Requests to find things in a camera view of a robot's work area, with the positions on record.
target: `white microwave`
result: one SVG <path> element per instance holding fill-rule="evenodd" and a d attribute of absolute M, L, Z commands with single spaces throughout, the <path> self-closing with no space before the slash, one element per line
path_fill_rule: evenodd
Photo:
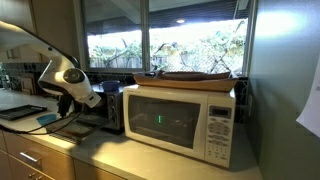
<path fill-rule="evenodd" d="M 222 93 L 126 86 L 125 135 L 228 168 L 235 105 L 234 90 Z"/>

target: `white paper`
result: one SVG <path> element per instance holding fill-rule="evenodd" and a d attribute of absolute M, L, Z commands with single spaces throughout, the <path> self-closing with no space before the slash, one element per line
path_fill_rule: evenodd
<path fill-rule="evenodd" d="M 320 137 L 320 57 L 307 104 L 297 121 Z"/>

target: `backsplash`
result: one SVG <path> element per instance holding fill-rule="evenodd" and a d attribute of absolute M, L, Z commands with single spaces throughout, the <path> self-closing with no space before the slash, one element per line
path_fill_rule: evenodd
<path fill-rule="evenodd" d="M 10 89 L 14 91 L 21 91 L 21 74 L 33 73 L 39 78 L 47 65 L 48 63 L 2 63 L 0 76 L 8 75 L 10 78 Z M 86 75 L 92 84 L 108 80 L 119 80 L 121 84 L 135 84 L 133 75 L 130 73 L 86 72 Z M 238 123 L 243 123 L 247 117 L 248 82 L 249 80 L 247 77 L 240 77 L 235 85 L 235 93 L 237 97 L 235 122 Z"/>

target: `kitchen counter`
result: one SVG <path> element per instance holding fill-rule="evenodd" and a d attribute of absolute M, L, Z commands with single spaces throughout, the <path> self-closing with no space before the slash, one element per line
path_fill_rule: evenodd
<path fill-rule="evenodd" d="M 18 130 L 31 130 L 40 126 L 36 121 L 37 117 L 57 112 L 57 102 L 54 100 L 0 89 L 0 109 L 25 104 L 46 106 L 48 111 L 15 121 L 0 119 L 0 124 Z M 116 136 L 104 131 L 93 133 L 80 145 L 50 135 L 23 137 L 128 179 L 262 179 L 244 128 L 240 124 L 235 125 L 234 129 L 229 169 L 145 145 L 130 140 L 123 134 Z"/>

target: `gray wall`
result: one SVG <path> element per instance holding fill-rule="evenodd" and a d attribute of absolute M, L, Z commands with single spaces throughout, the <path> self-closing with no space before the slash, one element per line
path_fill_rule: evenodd
<path fill-rule="evenodd" d="M 266 180 L 320 179 L 320 138 L 296 122 L 319 52 L 319 0 L 259 0 L 246 127 Z"/>

